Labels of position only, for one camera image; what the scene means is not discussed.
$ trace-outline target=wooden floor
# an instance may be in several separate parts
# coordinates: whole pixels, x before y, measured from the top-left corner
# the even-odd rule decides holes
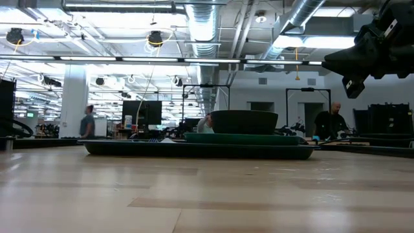
[[[414,160],[0,153],[0,232],[414,232]]]

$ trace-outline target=green tray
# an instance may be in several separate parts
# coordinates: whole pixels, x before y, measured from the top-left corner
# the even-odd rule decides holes
[[[240,135],[228,133],[185,133],[189,143],[203,144],[242,144],[267,146],[296,146],[301,137],[278,135]]]

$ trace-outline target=robotic arm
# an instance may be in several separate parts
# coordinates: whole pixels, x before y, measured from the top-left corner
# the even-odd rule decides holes
[[[355,46],[325,56],[322,67],[341,74],[348,98],[356,98],[365,89],[371,75],[385,74],[406,78],[414,72],[414,0],[382,6],[372,23],[362,26]]]

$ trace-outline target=dark shirt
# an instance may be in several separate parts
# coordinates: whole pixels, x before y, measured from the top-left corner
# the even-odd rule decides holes
[[[95,136],[95,119],[92,115],[86,115],[82,121],[80,122],[80,130],[79,134],[81,136],[84,136],[86,134],[86,129],[88,124],[92,124],[92,131],[88,134],[87,137],[93,137]]]
[[[339,114],[330,114],[328,111],[323,111],[316,116],[316,136],[319,136],[321,140],[325,140],[328,137],[336,139],[338,137],[338,131],[348,129],[347,124],[343,117]]]

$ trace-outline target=person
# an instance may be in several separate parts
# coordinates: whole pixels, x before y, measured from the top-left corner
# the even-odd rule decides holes
[[[319,137],[320,140],[337,139],[338,131],[350,133],[345,120],[339,115],[341,103],[333,102],[331,112],[323,111],[315,118],[315,130],[313,135]]]
[[[212,116],[208,113],[197,124],[198,133],[214,133]]]
[[[93,105],[89,105],[85,109],[86,116],[80,122],[81,138],[92,139],[95,136],[95,119],[93,118]]]

